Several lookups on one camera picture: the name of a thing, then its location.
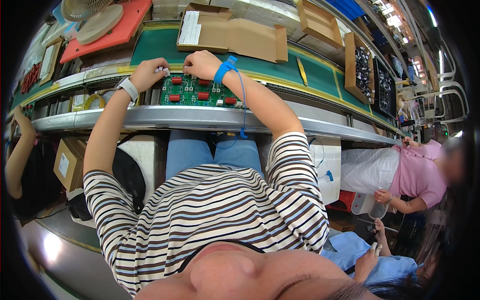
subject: person in blue shirt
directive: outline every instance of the person in blue shirt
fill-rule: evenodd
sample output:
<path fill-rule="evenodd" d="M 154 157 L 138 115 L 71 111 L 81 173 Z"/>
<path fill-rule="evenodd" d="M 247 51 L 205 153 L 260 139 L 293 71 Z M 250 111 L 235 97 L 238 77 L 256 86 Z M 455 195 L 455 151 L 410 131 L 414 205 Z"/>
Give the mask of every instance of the person in blue shirt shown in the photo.
<path fill-rule="evenodd" d="M 340 232 L 332 228 L 321 255 L 344 271 L 355 266 L 355 271 L 349 276 L 366 285 L 425 273 L 424 267 L 418 267 L 413 258 L 391 254 L 385 227 L 379 218 L 375 220 L 375 232 L 378 244 L 382 245 L 378 256 L 355 232 Z"/>

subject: striped shirt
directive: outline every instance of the striped shirt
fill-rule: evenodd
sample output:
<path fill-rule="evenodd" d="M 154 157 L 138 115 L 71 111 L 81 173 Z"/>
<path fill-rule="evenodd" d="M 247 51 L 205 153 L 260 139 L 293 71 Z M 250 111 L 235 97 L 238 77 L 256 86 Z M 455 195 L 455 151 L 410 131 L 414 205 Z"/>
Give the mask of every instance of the striped shirt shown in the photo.
<path fill-rule="evenodd" d="M 88 172 L 87 205 L 118 283 L 135 296 L 215 240 L 241 240 L 265 252 L 320 253 L 328 220 L 306 136 L 290 132 L 277 138 L 266 169 L 267 181 L 251 168 L 186 169 L 160 185 L 140 215 L 112 175 Z"/>

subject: watch face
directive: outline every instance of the watch face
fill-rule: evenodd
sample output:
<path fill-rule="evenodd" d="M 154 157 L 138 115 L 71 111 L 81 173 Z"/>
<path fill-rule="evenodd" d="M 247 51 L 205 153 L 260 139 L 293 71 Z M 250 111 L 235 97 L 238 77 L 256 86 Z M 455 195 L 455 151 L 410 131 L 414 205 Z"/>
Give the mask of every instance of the watch face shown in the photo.
<path fill-rule="evenodd" d="M 128 78 L 128 76 L 125 76 L 125 77 L 123 77 L 122 79 L 120 79 L 119 83 L 117 83 L 117 85 L 116 85 L 114 88 L 118 90 L 118 89 L 119 89 L 119 85 L 120 85 L 125 79 L 127 79 L 127 78 Z"/>

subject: black tray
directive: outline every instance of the black tray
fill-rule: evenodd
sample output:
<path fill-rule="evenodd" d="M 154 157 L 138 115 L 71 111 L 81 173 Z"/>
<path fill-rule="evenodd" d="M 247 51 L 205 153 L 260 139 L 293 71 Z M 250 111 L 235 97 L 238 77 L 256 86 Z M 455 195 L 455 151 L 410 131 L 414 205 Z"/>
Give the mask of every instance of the black tray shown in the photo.
<path fill-rule="evenodd" d="M 388 101 L 388 107 L 383 108 L 380 107 L 380 83 L 378 79 L 378 70 L 381 70 L 384 74 L 386 74 L 391 81 L 391 89 Z M 374 80 L 375 80 L 375 102 L 373 103 L 372 109 L 381 113 L 386 117 L 391 117 L 396 119 L 396 89 L 395 89 L 395 80 L 392 78 L 390 73 L 386 70 L 386 68 L 381 64 L 378 63 L 377 58 L 373 58 L 373 73 L 374 73 Z"/>

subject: blue jeans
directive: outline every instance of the blue jeans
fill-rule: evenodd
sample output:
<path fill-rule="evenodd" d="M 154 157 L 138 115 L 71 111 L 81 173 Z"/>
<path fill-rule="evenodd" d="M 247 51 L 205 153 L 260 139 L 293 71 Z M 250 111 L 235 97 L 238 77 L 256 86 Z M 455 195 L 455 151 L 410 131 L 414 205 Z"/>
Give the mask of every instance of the blue jeans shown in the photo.
<path fill-rule="evenodd" d="M 217 137 L 215 157 L 208 147 L 210 133 L 194 130 L 172 130 L 167 150 L 166 180 L 178 172 L 202 164 L 216 164 L 238 168 L 252 168 L 262 177 L 262 167 L 253 135 L 247 139 L 222 134 Z"/>

